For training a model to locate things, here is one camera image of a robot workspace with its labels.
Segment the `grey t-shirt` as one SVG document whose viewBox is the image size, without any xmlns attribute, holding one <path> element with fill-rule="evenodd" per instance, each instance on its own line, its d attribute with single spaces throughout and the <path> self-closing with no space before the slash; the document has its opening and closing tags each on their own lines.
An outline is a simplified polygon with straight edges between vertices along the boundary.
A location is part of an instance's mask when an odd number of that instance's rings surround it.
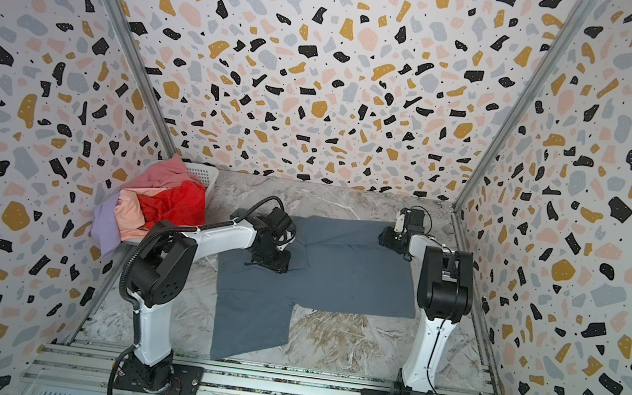
<svg viewBox="0 0 632 395">
<path fill-rule="evenodd" d="M 311 216 L 295 225 L 283 274 L 254 265 L 246 249 L 219 254 L 211 358 L 284 345 L 297 306 L 414 318 L 411 265 L 378 239 L 387 223 Z"/>
</svg>

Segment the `white laundry basket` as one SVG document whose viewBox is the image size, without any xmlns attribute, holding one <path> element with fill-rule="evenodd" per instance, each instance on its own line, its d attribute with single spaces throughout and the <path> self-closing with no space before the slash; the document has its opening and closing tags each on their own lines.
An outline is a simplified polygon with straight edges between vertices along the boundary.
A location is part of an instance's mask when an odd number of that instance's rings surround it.
<svg viewBox="0 0 632 395">
<path fill-rule="evenodd" d="M 190 170 L 190 173 L 198 177 L 199 180 L 202 182 L 203 186 L 206 188 L 206 194 L 205 194 L 206 208 L 205 209 L 207 209 L 207 205 L 211 200 L 211 194 L 213 193 L 212 187 L 214 187 L 215 181 L 218 178 L 218 171 L 216 168 L 212 166 L 205 166 L 203 164 L 195 164 L 195 163 L 187 163 L 187 162 L 184 162 L 184 163 Z M 160 191 L 167 190 L 166 188 L 159 188 L 159 189 L 152 188 L 152 189 L 155 189 L 156 191 L 155 194 L 159 193 Z M 129 241 L 129 242 L 124 241 L 124 243 L 135 244 L 137 242 L 139 243 L 139 241 Z"/>
</svg>

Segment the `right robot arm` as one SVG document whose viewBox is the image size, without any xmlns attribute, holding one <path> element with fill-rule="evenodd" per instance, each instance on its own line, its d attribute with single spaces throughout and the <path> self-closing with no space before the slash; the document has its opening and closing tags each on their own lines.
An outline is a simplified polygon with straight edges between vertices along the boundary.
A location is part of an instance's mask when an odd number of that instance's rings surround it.
<svg viewBox="0 0 632 395">
<path fill-rule="evenodd" d="M 437 368 L 447 341 L 464 316 L 471 313 L 473 257 L 454 251 L 427 235 L 383 229 L 380 244 L 420 264 L 416 303 L 420 322 L 408 359 L 387 395 L 438 395 Z"/>
</svg>

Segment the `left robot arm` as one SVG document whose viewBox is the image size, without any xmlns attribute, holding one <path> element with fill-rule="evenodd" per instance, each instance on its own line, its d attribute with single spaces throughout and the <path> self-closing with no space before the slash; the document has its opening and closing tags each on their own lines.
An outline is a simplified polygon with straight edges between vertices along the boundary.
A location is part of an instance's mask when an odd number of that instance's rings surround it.
<svg viewBox="0 0 632 395">
<path fill-rule="evenodd" d="M 245 250 L 252 265 L 285 273 L 296 226 L 281 208 L 267 215 L 246 213 L 229 221 L 201 227 L 182 227 L 168 221 L 152 227 L 125 260 L 119 292 L 133 315 L 132 351 L 122 356 L 116 383 L 158 393 L 184 389 L 173 366 L 170 344 L 172 301 L 186 287 L 194 262 L 227 251 Z"/>
</svg>

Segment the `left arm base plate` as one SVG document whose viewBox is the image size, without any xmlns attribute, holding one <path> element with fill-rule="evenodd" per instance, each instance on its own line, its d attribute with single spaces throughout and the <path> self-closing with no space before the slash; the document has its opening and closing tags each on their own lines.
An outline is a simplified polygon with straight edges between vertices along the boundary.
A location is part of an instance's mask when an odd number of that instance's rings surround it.
<svg viewBox="0 0 632 395">
<path fill-rule="evenodd" d="M 147 366 L 132 356 L 120 366 L 113 387 L 156 395 L 197 395 L 204 372 L 203 367 L 167 362 Z"/>
</svg>

